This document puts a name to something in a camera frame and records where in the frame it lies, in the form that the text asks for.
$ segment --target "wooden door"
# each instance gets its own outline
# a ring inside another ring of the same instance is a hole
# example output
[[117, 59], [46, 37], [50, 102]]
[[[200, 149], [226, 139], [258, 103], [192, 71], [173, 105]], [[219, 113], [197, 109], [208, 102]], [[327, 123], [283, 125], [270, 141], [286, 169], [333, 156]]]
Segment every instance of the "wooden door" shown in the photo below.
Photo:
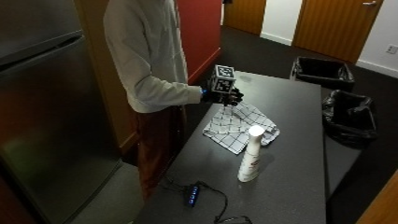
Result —
[[398, 220], [398, 170], [379, 191], [355, 224], [397, 223]]
[[303, 0], [294, 46], [355, 63], [383, 0]]
[[266, 0], [233, 0], [223, 5], [223, 25], [259, 35]]

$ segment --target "table surface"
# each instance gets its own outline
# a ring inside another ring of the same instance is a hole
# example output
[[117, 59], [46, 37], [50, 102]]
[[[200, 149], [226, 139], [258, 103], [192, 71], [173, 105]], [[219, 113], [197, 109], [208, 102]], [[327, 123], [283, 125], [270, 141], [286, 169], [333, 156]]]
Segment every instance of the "table surface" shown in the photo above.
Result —
[[[321, 87], [238, 71], [235, 76], [245, 103], [281, 131], [261, 149], [259, 176], [241, 183], [243, 152], [237, 156], [202, 135], [221, 105], [211, 105], [166, 175], [181, 185], [201, 180], [222, 191], [229, 199], [222, 217], [243, 215], [253, 223], [326, 223]], [[189, 208], [178, 192], [158, 187], [134, 224], [213, 223], [222, 207], [223, 197], [209, 189], [201, 190], [196, 207]]]

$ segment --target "white spray bottle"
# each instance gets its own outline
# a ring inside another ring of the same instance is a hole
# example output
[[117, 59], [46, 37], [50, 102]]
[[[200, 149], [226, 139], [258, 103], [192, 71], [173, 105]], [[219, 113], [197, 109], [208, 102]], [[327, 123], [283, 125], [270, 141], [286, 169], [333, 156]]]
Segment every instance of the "white spray bottle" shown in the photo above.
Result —
[[263, 128], [258, 125], [251, 126], [249, 129], [249, 144], [237, 174], [241, 182], [247, 182], [258, 176], [259, 147], [263, 132]]

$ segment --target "stainless steel refrigerator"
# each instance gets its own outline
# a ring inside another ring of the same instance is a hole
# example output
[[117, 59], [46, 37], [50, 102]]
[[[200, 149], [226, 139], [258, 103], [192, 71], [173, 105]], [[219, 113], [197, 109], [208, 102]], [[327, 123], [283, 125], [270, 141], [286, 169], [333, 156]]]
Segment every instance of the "stainless steel refrigerator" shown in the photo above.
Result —
[[0, 168], [46, 223], [70, 220], [118, 160], [73, 1], [0, 0]]

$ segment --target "wooden cabinet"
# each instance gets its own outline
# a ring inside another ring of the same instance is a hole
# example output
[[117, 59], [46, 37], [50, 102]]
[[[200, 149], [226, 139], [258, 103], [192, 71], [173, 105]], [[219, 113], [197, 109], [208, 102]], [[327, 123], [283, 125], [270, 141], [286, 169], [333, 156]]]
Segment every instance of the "wooden cabinet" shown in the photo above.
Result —
[[0, 173], [0, 223], [1, 224], [36, 224], [28, 209], [18, 201], [9, 183]]
[[125, 91], [104, 39], [102, 20], [106, 4], [108, 0], [74, 0], [105, 109], [121, 153], [125, 153], [136, 139], [129, 126]]

